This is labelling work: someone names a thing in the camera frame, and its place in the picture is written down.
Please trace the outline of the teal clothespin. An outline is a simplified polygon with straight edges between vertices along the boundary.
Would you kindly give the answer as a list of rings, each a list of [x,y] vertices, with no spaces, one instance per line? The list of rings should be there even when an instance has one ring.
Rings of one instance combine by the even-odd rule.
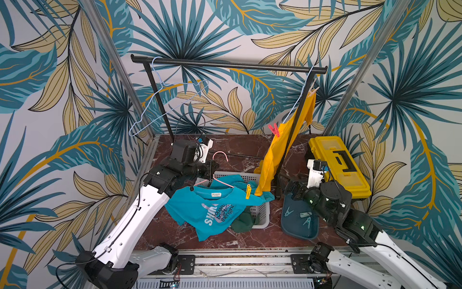
[[[308,216],[307,218],[305,218],[303,226],[306,226],[309,230],[311,228],[311,224],[312,224],[312,217]]]
[[[292,210],[291,207],[288,207],[286,211],[284,212],[284,217],[289,217],[291,214],[294,213],[295,210]]]

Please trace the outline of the mint white clothespin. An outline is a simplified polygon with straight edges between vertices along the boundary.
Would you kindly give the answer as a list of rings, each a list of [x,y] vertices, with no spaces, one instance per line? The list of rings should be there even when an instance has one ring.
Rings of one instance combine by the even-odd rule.
[[[300,218],[310,217],[311,215],[312,215],[311,212],[303,212],[303,213],[300,213]]]

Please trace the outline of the yellow t-shirt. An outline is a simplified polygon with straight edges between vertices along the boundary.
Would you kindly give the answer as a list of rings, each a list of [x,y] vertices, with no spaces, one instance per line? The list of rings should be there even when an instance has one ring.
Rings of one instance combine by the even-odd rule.
[[[259,184],[255,191],[256,196],[262,196],[263,192],[268,192],[271,190],[271,182],[276,175],[277,168],[282,163],[284,153],[287,153],[287,151],[290,149],[302,126],[304,124],[310,125],[312,123],[315,101],[316,98],[314,97],[306,98],[289,143],[288,139],[292,125],[295,121],[295,116],[292,116],[290,120],[287,121],[287,123],[280,124],[280,137],[273,137],[271,145],[264,159],[260,162],[259,166],[255,170],[255,173],[260,174]]]

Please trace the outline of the turquoise printed t-shirt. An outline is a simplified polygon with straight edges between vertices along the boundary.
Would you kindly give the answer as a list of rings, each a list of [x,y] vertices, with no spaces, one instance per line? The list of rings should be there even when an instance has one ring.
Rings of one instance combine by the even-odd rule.
[[[246,199],[246,186],[252,187],[250,199]],[[198,185],[177,190],[165,205],[170,216],[183,225],[196,229],[200,242],[227,230],[247,207],[260,206],[275,200],[270,192],[256,196],[257,184],[245,183],[240,175],[228,175],[213,180],[210,186]]]

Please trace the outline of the yellow clothespin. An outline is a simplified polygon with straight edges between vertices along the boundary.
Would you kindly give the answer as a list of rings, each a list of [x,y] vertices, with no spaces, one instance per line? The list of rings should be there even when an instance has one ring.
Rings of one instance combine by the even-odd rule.
[[[245,191],[245,192],[246,192],[246,195],[245,195],[245,198],[246,198],[246,199],[250,199],[251,190],[252,190],[251,185],[250,185],[250,184],[247,184],[247,186],[246,186],[246,191]]]

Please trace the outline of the dark green t-shirt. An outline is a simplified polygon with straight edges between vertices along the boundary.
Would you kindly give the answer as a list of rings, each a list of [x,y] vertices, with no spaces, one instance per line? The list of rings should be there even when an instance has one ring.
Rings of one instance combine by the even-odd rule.
[[[245,233],[251,231],[258,223],[258,216],[252,215],[251,211],[244,211],[233,221],[231,229],[236,233]]]

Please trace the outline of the pale blue wire hanger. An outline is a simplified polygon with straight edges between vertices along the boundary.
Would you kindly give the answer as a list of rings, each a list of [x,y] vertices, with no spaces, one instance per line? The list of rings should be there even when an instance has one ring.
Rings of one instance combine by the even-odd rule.
[[[316,72],[313,72],[314,69],[316,67],[311,66],[307,72],[293,72],[292,77],[284,77],[283,84],[286,93],[284,94],[283,107],[289,111],[282,118],[282,124],[287,123],[289,117],[295,113],[302,98],[305,98],[312,90],[314,79],[310,80],[309,78],[316,76]]]

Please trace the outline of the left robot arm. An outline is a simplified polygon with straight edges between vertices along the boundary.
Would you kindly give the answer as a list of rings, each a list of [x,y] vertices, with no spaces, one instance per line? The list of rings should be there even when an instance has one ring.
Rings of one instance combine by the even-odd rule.
[[[208,137],[172,143],[170,155],[142,176],[135,201],[120,222],[93,250],[82,251],[72,263],[85,280],[99,289],[131,289],[139,277],[175,266],[175,250],[168,245],[156,247],[144,258],[145,269],[131,255],[152,219],[177,190],[214,176],[219,165],[207,159],[213,144]]]

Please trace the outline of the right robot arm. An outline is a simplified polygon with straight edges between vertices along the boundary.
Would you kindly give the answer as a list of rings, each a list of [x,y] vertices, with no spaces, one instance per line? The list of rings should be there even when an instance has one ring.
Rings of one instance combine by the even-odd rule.
[[[356,253],[365,253],[386,270],[381,273],[319,242],[307,259],[298,263],[317,274],[338,274],[367,289],[447,289],[449,285],[413,261],[368,214],[351,208],[352,194],[337,181],[308,187],[290,181],[285,190],[294,201],[302,201],[331,226]]]

